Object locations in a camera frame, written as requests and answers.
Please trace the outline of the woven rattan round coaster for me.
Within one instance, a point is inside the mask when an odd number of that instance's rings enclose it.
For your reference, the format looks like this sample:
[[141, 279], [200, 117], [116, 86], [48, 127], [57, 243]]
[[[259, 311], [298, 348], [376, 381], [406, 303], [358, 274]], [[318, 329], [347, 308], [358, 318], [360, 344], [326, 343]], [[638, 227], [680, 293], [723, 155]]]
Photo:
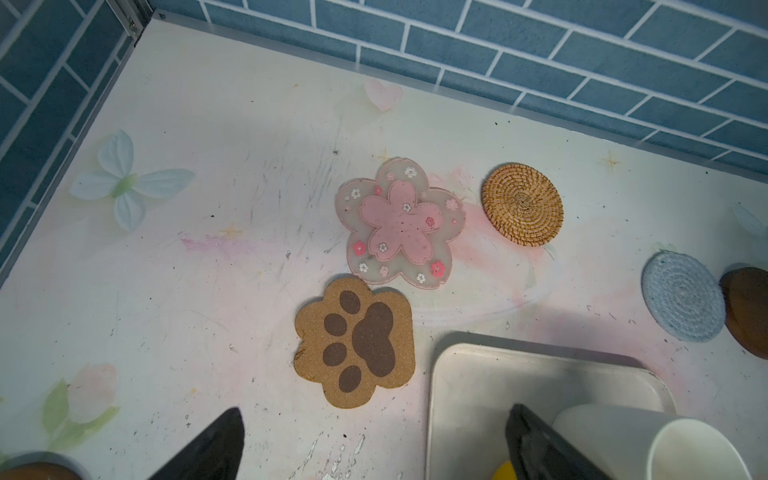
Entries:
[[482, 185], [481, 201], [492, 226], [517, 245], [543, 246], [563, 224], [563, 203], [554, 184], [525, 164], [493, 170]]

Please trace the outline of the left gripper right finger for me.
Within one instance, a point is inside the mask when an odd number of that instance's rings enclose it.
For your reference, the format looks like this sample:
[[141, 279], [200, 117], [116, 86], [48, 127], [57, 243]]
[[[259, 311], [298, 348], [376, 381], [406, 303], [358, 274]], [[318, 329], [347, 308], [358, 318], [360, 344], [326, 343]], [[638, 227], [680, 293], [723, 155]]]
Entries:
[[511, 465], [518, 479], [610, 480], [549, 424], [521, 403], [505, 427]]

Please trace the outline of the pink flower coaster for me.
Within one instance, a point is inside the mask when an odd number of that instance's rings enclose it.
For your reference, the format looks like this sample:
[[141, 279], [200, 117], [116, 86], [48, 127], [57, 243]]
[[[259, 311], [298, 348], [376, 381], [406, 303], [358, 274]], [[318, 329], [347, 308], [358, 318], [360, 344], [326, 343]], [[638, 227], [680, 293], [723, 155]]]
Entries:
[[353, 275], [370, 285], [401, 277], [426, 290], [448, 281], [449, 243], [462, 232], [466, 211], [453, 193], [431, 186], [413, 160], [392, 158], [375, 177], [344, 183], [335, 210], [350, 232], [346, 255]]

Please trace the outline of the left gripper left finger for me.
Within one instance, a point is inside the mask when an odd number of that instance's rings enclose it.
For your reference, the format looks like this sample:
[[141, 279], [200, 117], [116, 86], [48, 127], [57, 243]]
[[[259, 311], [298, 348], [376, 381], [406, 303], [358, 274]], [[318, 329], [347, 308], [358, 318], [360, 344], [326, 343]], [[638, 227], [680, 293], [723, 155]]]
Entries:
[[229, 408], [155, 472], [151, 479], [235, 480], [244, 440], [241, 411], [237, 407]]

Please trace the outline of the light blue round coaster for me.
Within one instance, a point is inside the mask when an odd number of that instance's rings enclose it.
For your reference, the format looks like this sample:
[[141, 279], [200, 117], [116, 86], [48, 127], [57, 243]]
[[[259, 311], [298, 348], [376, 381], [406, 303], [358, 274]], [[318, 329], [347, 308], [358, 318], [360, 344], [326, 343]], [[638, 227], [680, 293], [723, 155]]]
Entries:
[[643, 268], [641, 290], [658, 325], [681, 341], [708, 342], [725, 325], [725, 300], [718, 281], [689, 255], [672, 251], [653, 255]]

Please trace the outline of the cork paw print coaster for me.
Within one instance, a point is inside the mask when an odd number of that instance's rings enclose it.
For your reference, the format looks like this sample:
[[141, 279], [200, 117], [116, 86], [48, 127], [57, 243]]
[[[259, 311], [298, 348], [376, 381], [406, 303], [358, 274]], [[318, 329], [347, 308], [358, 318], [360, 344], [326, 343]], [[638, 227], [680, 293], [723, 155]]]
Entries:
[[378, 388], [404, 386], [416, 369], [412, 308], [394, 289], [373, 291], [354, 276], [328, 284], [296, 315], [296, 373], [322, 386], [340, 409], [366, 404]]

